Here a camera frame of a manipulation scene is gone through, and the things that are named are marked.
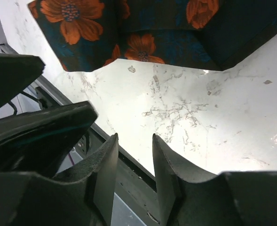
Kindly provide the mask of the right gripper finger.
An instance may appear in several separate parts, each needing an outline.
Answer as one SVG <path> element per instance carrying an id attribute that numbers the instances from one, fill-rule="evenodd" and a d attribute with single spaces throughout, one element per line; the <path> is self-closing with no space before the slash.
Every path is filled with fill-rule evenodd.
<path id="1" fill-rule="evenodd" d="M 208 172 L 158 135 L 152 154 L 163 226 L 277 226 L 277 171 Z"/>
<path id="2" fill-rule="evenodd" d="M 53 178 L 34 172 L 0 173 L 0 226 L 109 226 L 118 145 L 114 134 Z"/>

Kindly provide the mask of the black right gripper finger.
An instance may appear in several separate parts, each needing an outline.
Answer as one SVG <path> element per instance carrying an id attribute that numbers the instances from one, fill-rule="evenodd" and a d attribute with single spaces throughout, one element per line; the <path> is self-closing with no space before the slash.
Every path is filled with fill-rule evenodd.
<path id="1" fill-rule="evenodd" d="M 38 56 L 0 53 L 0 108 L 40 77 L 44 68 Z"/>
<path id="2" fill-rule="evenodd" d="M 84 101 L 0 119 L 0 172 L 54 176 L 97 117 Z"/>

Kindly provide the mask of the black orange floral tie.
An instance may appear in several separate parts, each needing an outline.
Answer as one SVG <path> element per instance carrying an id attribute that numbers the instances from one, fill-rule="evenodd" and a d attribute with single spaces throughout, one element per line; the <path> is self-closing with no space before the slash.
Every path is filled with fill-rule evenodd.
<path id="1" fill-rule="evenodd" d="M 68 72 L 119 58 L 224 71 L 277 34 L 277 0 L 34 0 L 28 8 Z"/>

